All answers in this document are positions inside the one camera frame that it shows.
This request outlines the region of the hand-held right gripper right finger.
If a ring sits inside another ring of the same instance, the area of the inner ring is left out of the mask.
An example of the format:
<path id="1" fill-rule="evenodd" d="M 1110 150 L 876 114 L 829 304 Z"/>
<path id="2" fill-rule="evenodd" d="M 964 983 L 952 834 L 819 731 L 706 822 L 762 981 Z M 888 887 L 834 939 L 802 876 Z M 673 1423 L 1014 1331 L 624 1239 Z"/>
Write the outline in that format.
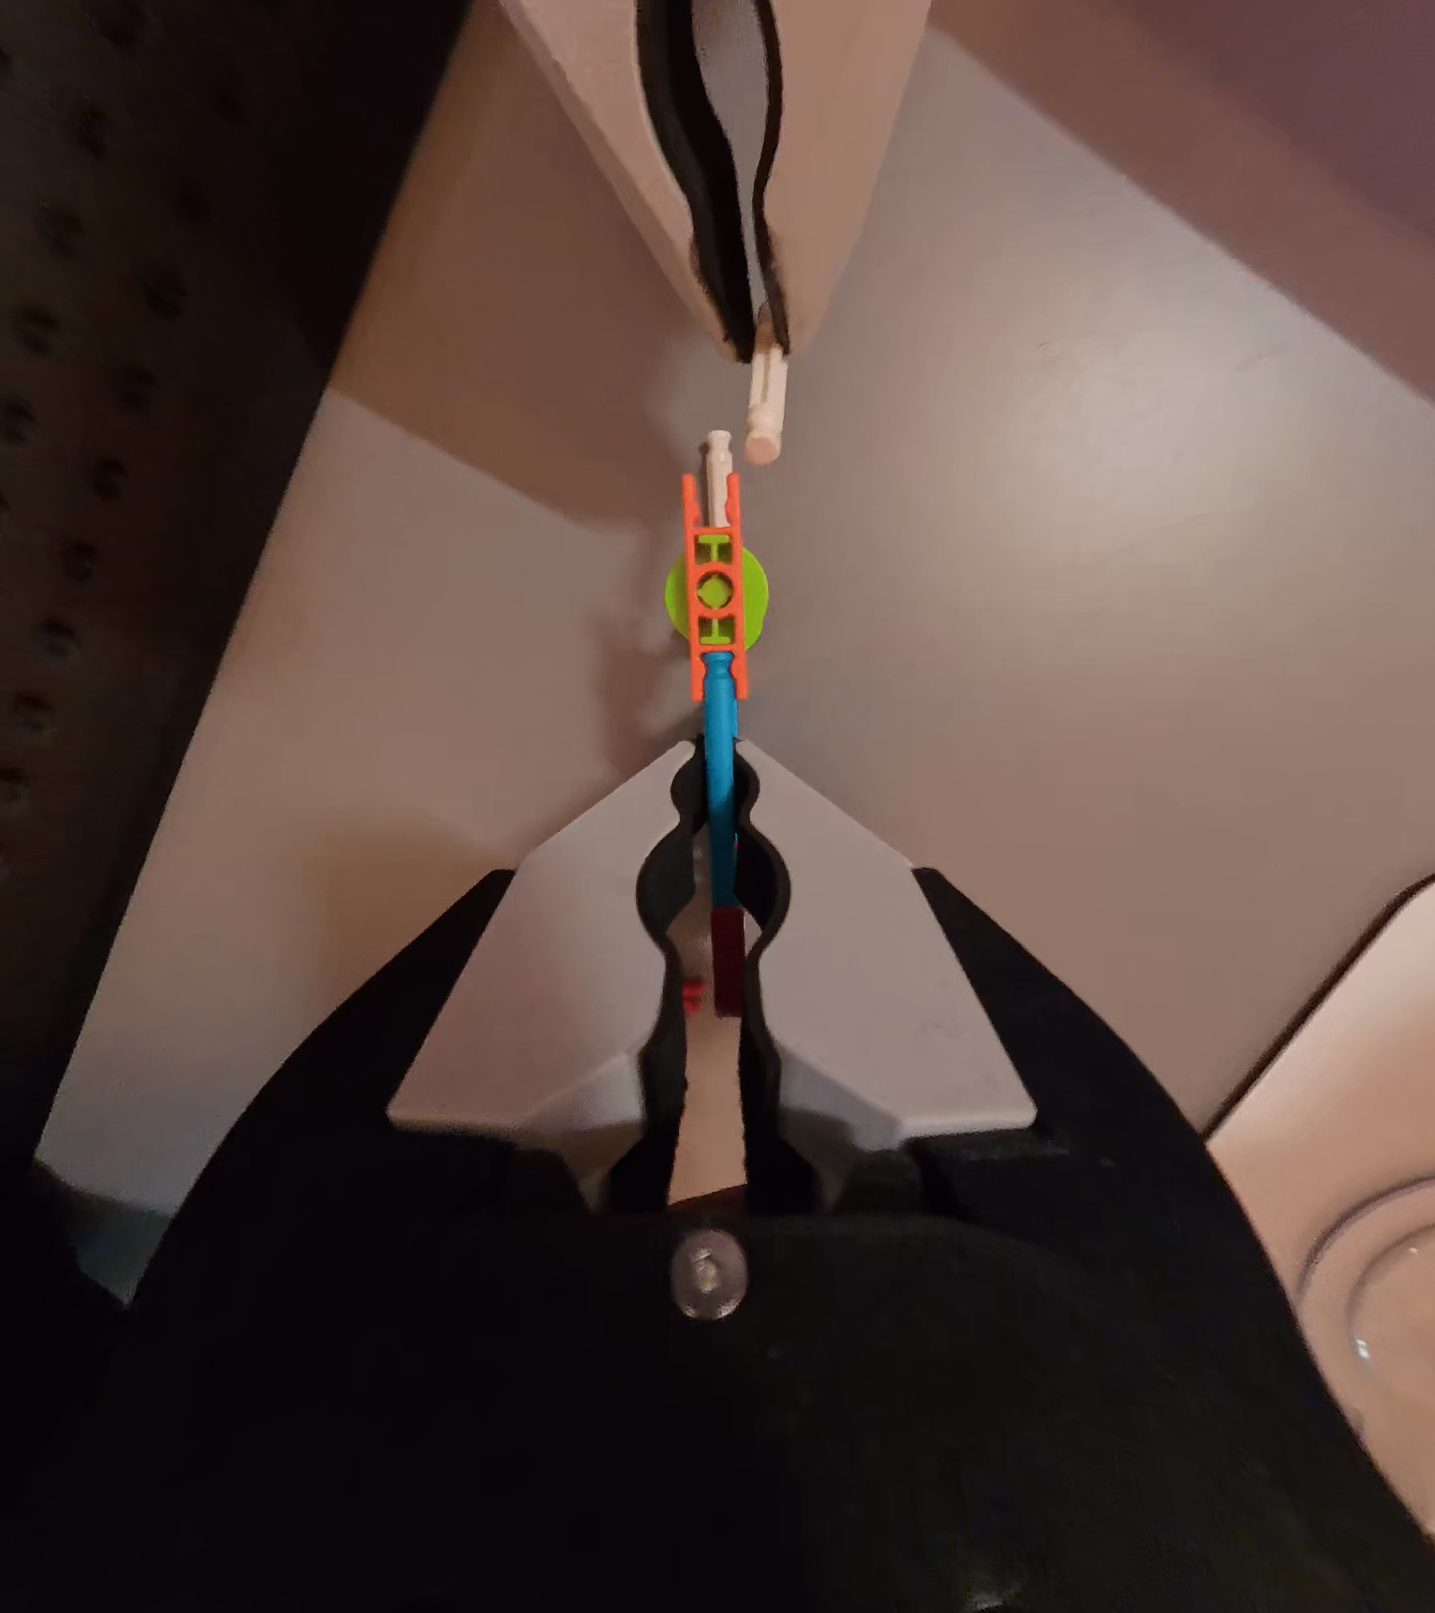
<path id="1" fill-rule="evenodd" d="M 735 817 L 752 1205 L 816 1212 L 866 1160 L 1029 1133 L 1036 1102 L 910 859 L 752 740 Z"/>

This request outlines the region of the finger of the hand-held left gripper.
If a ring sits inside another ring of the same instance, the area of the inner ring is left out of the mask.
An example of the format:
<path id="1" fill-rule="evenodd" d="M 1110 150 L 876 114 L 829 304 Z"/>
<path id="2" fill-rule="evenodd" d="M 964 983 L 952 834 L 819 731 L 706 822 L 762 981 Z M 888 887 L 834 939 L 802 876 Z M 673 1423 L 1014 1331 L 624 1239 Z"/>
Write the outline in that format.
<path id="1" fill-rule="evenodd" d="M 748 365 L 757 323 L 740 177 L 695 4 L 501 9 L 676 294 L 722 353 Z"/>
<path id="2" fill-rule="evenodd" d="M 772 335 L 806 353 L 869 215 L 930 2 L 755 5 L 767 118 L 754 227 Z"/>

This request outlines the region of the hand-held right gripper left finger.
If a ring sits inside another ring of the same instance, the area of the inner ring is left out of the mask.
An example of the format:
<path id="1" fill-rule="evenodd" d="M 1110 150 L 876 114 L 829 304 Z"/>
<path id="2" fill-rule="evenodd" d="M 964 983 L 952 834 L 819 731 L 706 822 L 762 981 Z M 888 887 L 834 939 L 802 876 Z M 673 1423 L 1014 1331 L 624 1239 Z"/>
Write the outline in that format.
<path id="1" fill-rule="evenodd" d="M 675 931 L 705 824 L 705 756 L 683 740 L 530 852 L 391 1123 L 552 1155 L 597 1208 L 666 1210 L 688 1097 Z"/>

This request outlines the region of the teal plastic panel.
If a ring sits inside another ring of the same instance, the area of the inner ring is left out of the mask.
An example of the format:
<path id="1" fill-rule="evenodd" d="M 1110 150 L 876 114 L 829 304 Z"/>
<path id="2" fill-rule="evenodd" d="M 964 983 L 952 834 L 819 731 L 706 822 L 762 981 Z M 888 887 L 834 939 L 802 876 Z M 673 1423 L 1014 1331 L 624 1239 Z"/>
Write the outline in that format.
<path id="1" fill-rule="evenodd" d="M 740 684 L 733 650 L 701 654 L 703 753 L 713 918 L 738 908 L 737 745 Z"/>

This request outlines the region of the orange toy clip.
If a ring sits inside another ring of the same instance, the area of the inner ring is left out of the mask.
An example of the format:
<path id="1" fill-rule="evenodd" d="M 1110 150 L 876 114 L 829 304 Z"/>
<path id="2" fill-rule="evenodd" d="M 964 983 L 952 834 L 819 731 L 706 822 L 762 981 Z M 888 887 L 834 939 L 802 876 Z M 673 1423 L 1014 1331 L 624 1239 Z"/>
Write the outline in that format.
<path id="1" fill-rule="evenodd" d="M 713 659 L 728 656 L 735 699 L 750 699 L 748 652 L 755 642 L 750 629 L 752 556 L 743 524 L 742 476 L 728 471 L 723 482 L 722 516 L 705 514 L 696 476 L 685 477 L 683 519 L 683 635 L 688 642 L 690 696 L 696 704 L 708 698 Z"/>

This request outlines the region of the lime green spool rod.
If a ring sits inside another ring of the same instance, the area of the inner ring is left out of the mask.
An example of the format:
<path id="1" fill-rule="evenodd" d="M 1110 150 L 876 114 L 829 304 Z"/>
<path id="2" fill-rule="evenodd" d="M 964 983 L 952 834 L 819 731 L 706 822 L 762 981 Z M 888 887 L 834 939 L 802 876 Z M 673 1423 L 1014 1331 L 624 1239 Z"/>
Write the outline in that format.
<path id="1" fill-rule="evenodd" d="M 745 612 L 745 645 L 750 650 L 764 635 L 770 608 L 770 580 L 759 560 L 748 550 L 743 555 L 743 612 Z M 686 558 L 680 558 L 670 570 L 664 583 L 664 608 L 673 630 L 690 640 L 690 600 Z"/>

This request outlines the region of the black perforated board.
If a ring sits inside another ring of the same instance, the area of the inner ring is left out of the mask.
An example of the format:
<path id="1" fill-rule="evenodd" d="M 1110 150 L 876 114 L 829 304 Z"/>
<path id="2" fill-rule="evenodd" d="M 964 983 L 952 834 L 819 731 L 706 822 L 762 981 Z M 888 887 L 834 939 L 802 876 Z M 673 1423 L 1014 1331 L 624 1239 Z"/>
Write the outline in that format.
<path id="1" fill-rule="evenodd" d="M 0 1178 L 23 1171 L 456 2 L 0 2 Z"/>

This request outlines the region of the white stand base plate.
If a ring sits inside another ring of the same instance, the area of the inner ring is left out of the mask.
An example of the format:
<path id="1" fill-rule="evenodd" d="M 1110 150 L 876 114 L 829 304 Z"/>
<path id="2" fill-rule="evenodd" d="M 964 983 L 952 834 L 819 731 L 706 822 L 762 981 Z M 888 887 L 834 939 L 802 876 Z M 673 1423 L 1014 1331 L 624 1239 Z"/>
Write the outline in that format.
<path id="1" fill-rule="evenodd" d="M 1435 877 L 1212 1128 L 1333 1398 L 1435 1538 Z"/>

